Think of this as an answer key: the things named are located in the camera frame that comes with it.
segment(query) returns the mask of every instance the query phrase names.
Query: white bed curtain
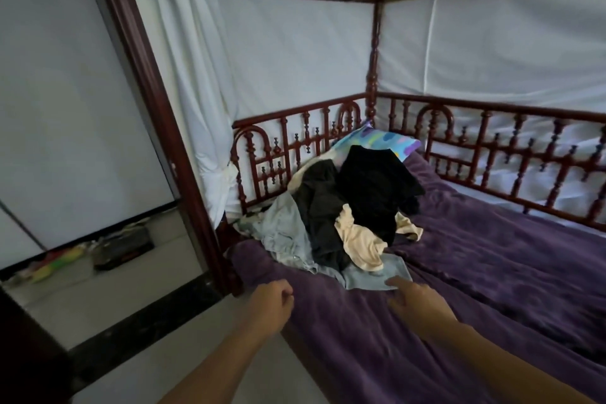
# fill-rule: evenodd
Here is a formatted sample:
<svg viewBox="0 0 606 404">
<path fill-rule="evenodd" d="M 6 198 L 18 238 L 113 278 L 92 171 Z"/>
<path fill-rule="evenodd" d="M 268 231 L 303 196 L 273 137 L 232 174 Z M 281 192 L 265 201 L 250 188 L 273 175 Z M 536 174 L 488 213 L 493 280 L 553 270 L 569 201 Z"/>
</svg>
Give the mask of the white bed curtain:
<svg viewBox="0 0 606 404">
<path fill-rule="evenodd" d="M 238 97 L 217 0 L 157 0 L 175 67 L 179 97 L 216 227 L 234 185 L 231 124 Z"/>
</svg>

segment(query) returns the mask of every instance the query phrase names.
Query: dark floor trim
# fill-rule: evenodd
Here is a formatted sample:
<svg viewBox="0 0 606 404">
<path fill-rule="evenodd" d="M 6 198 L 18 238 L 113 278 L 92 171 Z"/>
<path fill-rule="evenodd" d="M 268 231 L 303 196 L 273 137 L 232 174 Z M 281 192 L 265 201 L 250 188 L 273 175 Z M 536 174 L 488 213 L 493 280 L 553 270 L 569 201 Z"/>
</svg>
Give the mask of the dark floor trim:
<svg viewBox="0 0 606 404">
<path fill-rule="evenodd" d="M 142 212 L 141 214 L 137 214 L 137 216 L 132 216 L 132 217 L 125 219 L 123 221 L 120 221 L 114 225 L 110 225 L 109 227 L 105 227 L 104 229 L 98 230 L 93 233 L 89 233 L 88 235 L 80 237 L 76 240 L 72 240 L 69 243 L 61 245 L 59 247 L 54 247 L 53 249 L 49 249 L 48 251 L 42 252 L 42 253 L 37 254 L 28 259 L 22 260 L 21 262 L 15 263 L 9 267 L 3 268 L 0 270 L 0 281 L 8 280 L 9 278 L 11 278 L 11 276 L 13 276 L 18 271 L 27 268 L 29 266 L 29 264 L 32 262 L 37 262 L 37 261 L 43 260 L 44 257 L 46 257 L 47 253 L 51 253 L 53 251 L 58 251 L 60 249 L 65 249 L 67 247 L 73 247 L 73 246 L 76 246 L 77 244 L 83 243 L 85 241 L 98 240 L 99 238 L 109 235 L 110 233 L 122 230 L 128 224 L 132 224 L 133 222 L 140 221 L 142 219 L 145 219 L 146 217 L 155 216 L 156 214 L 160 214 L 162 212 L 166 212 L 170 209 L 176 208 L 178 206 L 178 204 L 179 204 L 178 200 L 171 201 L 170 203 L 166 203 L 166 205 L 158 206 L 157 208 L 153 208 L 153 209 L 150 209 L 149 211 Z"/>
<path fill-rule="evenodd" d="M 205 273 L 149 304 L 69 351 L 73 393 L 150 347 L 193 317 L 212 307 L 222 296 Z"/>
</svg>

